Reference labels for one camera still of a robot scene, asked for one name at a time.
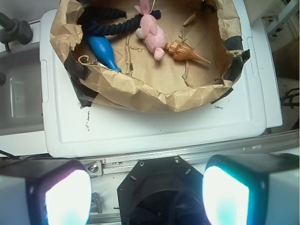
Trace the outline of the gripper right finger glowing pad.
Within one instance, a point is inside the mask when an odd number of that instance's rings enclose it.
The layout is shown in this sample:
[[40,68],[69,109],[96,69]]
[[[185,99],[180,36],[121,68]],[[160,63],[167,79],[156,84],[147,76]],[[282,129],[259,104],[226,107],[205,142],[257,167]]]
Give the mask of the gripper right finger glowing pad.
[[298,225],[300,157],[214,155],[206,164],[202,199],[213,225]]

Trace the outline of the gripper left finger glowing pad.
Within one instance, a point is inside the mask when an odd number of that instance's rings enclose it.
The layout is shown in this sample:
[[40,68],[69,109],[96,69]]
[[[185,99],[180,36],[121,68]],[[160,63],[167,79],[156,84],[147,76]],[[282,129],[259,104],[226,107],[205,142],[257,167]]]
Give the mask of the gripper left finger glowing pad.
[[85,225],[92,187],[74,159],[4,160],[0,163],[2,225]]

